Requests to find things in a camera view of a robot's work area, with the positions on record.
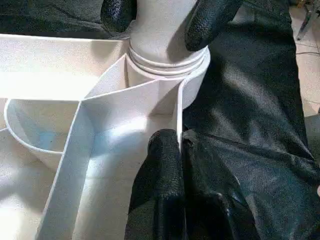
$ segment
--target black glove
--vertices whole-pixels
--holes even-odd
[[[185,46],[198,51],[236,15],[243,0],[198,0],[185,30]],[[136,18],[137,0],[104,0],[101,21],[110,32],[123,32]]]
[[[126,240],[185,239],[185,193],[177,133],[157,131],[131,193]]]

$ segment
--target plastic compartment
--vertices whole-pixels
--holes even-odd
[[[1,91],[9,97],[33,99],[6,103],[8,129],[0,134],[10,131],[48,167],[57,168],[36,238],[123,239],[132,183],[147,155],[148,140],[164,128],[176,129],[180,140],[182,110],[196,97],[210,62],[209,51],[187,77],[155,80],[124,54],[127,41],[0,35],[0,42],[6,49],[0,56],[5,63],[0,67]],[[11,91],[16,85],[23,92]],[[8,144],[15,142],[8,138]],[[1,151],[18,160],[14,154],[20,150],[11,153],[10,149]],[[3,229],[3,239],[22,234],[23,239],[33,239],[53,180],[54,173],[26,149],[21,151],[30,162],[12,168],[25,177],[19,178],[22,182],[12,181],[26,190],[37,186],[41,194],[30,191],[26,198],[41,207],[32,207],[21,197],[25,204],[17,204],[24,215],[12,222],[17,235],[6,237],[10,228]],[[30,230],[27,224],[19,228],[21,221],[28,222],[25,219],[32,222]]]
[[[0,130],[1,239],[34,239],[54,177],[7,128]]]
[[[124,239],[134,178],[150,136],[177,130],[210,62],[179,79],[156,79],[83,100],[48,198],[37,240]]]
[[[128,40],[0,34],[0,96],[79,101],[128,45]]]
[[[78,104],[77,101],[9,99],[4,118],[12,136],[55,171]]]

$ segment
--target black cloth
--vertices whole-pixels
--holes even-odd
[[[200,91],[183,113],[184,138],[238,179],[261,239],[317,240],[320,170],[307,144],[289,13],[279,12],[243,7],[213,41]]]

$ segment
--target white plastic part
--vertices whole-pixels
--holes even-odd
[[[11,98],[0,156],[20,163],[21,152],[28,167],[17,164],[12,170],[30,176],[20,177],[23,182],[6,178],[18,189],[44,183],[37,188],[41,196],[30,197],[41,210],[34,214],[32,204],[23,201],[23,216],[12,221],[17,227],[4,228],[0,239],[19,239],[21,233],[23,240],[123,239],[148,140],[170,128],[181,144],[183,109],[196,98],[210,63],[208,48],[185,48],[184,30],[195,3],[138,0],[130,46],[127,40],[0,35],[0,97]],[[54,180],[34,156],[56,170]],[[20,229],[25,219],[32,224]]]
[[[0,130],[0,239],[34,239],[54,176],[8,129]]]
[[[182,104],[179,85],[153,80],[81,102],[38,240],[124,238],[131,188],[149,138],[182,122],[175,111]]]
[[[128,40],[0,34],[0,98],[81,100]]]
[[[199,67],[206,49],[190,52],[185,29],[197,0],[137,0],[129,54],[146,72],[160,76],[186,75]]]
[[[77,106],[76,101],[9,99],[4,119],[12,136],[55,171]]]

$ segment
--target white plastic tray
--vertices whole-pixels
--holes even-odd
[[[71,57],[65,53],[73,50],[74,45],[81,43],[84,49],[95,45],[94,41],[88,40],[8,38],[10,41],[25,42],[27,49],[21,48],[29,54],[38,53],[41,46],[41,50],[47,51],[49,46],[54,45],[55,51],[63,52],[64,59],[61,59],[64,64],[74,64],[69,57],[78,59],[78,56]],[[112,49],[111,46],[115,45],[113,41],[102,43],[99,46],[101,49]],[[109,51],[109,55],[104,55],[106,63],[101,64],[104,70],[88,70],[88,76],[98,76],[90,84],[77,81],[77,84],[73,82],[69,87],[67,83],[63,85],[67,86],[67,90],[64,89],[62,93],[49,93],[45,89],[49,99],[43,99],[44,93],[41,92],[45,83],[37,90],[28,89],[19,99],[15,99],[16,94],[19,95],[16,91],[9,92],[12,99],[6,102],[4,108],[8,129],[2,134],[10,136],[10,132],[13,138],[10,136],[7,142],[19,145],[24,151],[29,149],[33,154],[28,153],[31,159],[38,158],[49,167],[51,171],[41,162],[36,162],[44,169],[36,170],[40,171],[39,175],[50,176],[49,183],[53,182],[50,193],[48,188],[41,190],[47,199],[45,205],[43,201],[39,204],[44,209],[43,214],[26,214],[35,223],[28,230],[30,238],[18,239],[32,239],[41,216],[36,235],[38,240],[123,239],[133,180],[147,155],[150,136],[157,130],[170,128],[177,131],[177,140],[180,142],[182,110],[197,95],[210,62],[209,51],[201,66],[187,77],[166,79],[141,71],[125,54],[128,47],[126,42],[118,41],[116,46],[119,45],[122,47],[117,48],[116,54]],[[83,56],[82,60],[87,61],[89,66],[90,63],[96,66],[92,61],[92,55],[96,52],[88,51],[86,54],[89,56],[86,60]],[[38,60],[31,59],[31,64],[38,64],[43,55],[43,52],[40,56],[36,55],[34,59]],[[55,59],[54,52],[46,56]],[[12,65],[20,59],[18,56],[7,58]],[[37,71],[45,67],[41,61],[39,64],[41,67],[30,73],[35,78],[39,76]],[[64,64],[61,63],[56,70],[64,69],[62,75],[68,76],[73,68],[61,66]],[[77,91],[78,84],[82,85],[80,91]]]

